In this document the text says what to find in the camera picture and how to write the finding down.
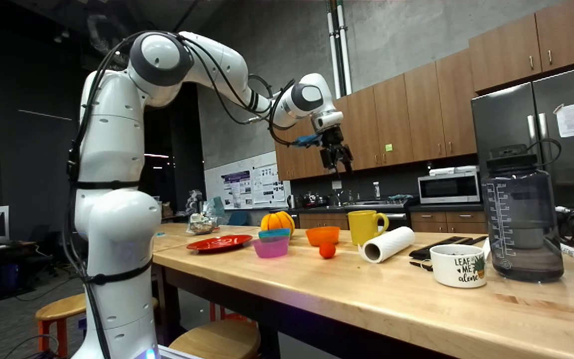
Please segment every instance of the pink bowl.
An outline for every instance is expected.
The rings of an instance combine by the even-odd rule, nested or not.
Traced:
[[[289,249],[289,237],[273,239],[273,241],[251,241],[253,249],[259,257],[283,257]]]

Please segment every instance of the door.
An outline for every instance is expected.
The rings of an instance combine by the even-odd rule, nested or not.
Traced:
[[[534,146],[540,156],[532,84],[520,84],[478,96],[470,102],[480,172],[486,174],[488,152],[502,146]]]
[[[554,160],[558,154],[556,146],[544,142],[544,158],[556,188],[556,203],[574,207],[574,136],[560,132],[558,122],[560,114],[564,114],[564,106],[574,108],[574,70],[536,80],[534,100],[538,122],[544,124],[542,138],[556,140],[562,146],[560,158]]]

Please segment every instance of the stool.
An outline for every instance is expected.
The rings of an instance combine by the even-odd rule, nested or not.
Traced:
[[[85,311],[85,295],[69,295],[40,307],[34,313],[40,331],[40,353],[50,349],[50,325],[56,323],[58,357],[67,357],[67,325],[66,319]]]
[[[249,359],[261,345],[261,333],[247,321],[223,319],[193,327],[175,341],[171,349],[203,359]]]

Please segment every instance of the colorful cup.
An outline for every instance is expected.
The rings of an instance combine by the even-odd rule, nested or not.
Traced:
[[[384,233],[388,227],[388,217],[384,213],[362,209],[362,211],[349,211],[349,231],[351,241],[356,247],[362,247],[368,239]]]

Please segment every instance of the ceiling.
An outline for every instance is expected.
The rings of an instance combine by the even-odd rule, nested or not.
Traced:
[[[87,38],[97,52],[139,30],[199,32],[223,0],[0,0],[56,24],[54,42]]]

